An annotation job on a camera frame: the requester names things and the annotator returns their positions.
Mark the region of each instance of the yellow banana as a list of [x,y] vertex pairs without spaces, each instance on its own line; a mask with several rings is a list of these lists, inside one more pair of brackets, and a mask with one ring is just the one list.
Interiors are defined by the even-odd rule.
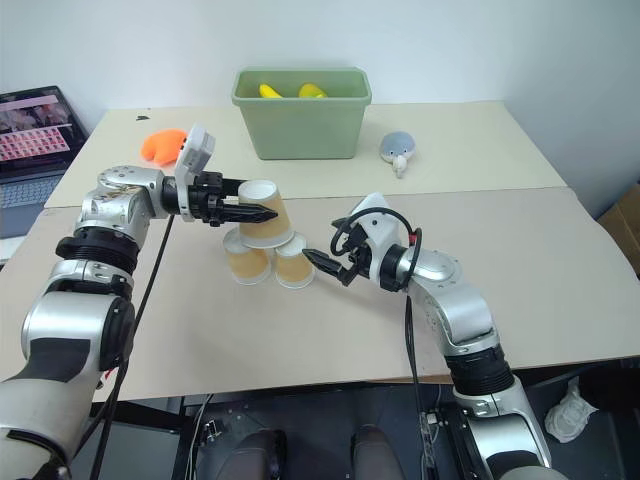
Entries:
[[313,83],[305,83],[300,87],[298,97],[326,98],[327,94],[324,93],[317,85]]
[[282,95],[280,95],[266,83],[260,84],[260,96],[262,98],[282,98]]

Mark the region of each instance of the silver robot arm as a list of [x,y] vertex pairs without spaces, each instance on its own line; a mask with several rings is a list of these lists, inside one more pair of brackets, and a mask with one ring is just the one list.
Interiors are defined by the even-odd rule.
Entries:
[[[551,456],[542,430],[520,380],[504,359],[486,301],[466,282],[455,258],[431,250],[420,250],[415,257],[415,246],[403,247],[398,235],[402,222],[388,210],[384,197],[374,193],[348,218],[333,222],[338,231],[332,253],[348,254],[351,268],[318,250],[306,250],[305,255],[345,286],[361,275],[385,290],[404,290],[411,297],[451,371],[456,402],[485,470],[479,478],[494,479],[491,459],[509,455],[522,459],[523,466],[549,468]],[[342,234],[347,238],[338,248]]]
[[176,176],[132,166],[101,173],[72,237],[22,329],[27,364],[0,383],[0,479],[68,478],[103,372],[122,366],[136,329],[132,274],[151,219],[180,214],[212,226],[262,222],[276,212],[230,205],[241,180],[202,169],[213,137],[195,126]]

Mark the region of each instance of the laptop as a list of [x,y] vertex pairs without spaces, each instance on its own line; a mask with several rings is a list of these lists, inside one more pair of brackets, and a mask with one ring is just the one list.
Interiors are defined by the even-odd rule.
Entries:
[[58,87],[0,94],[0,238],[29,231],[86,138]]

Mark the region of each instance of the cardboard box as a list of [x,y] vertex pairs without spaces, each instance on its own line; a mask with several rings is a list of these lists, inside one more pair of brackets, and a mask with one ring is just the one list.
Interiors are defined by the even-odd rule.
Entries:
[[631,187],[598,223],[613,237],[640,276],[640,184]]

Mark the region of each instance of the stacked paper cup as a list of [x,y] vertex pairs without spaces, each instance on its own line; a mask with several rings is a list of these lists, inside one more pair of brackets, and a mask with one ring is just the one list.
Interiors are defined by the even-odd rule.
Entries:
[[263,223],[241,223],[223,241],[233,278],[242,285],[255,285],[269,277],[275,248],[276,279],[287,288],[303,288],[313,280],[315,269],[302,253],[307,240],[291,228],[284,202],[275,183],[250,180],[238,189],[240,203],[264,205],[278,216]]

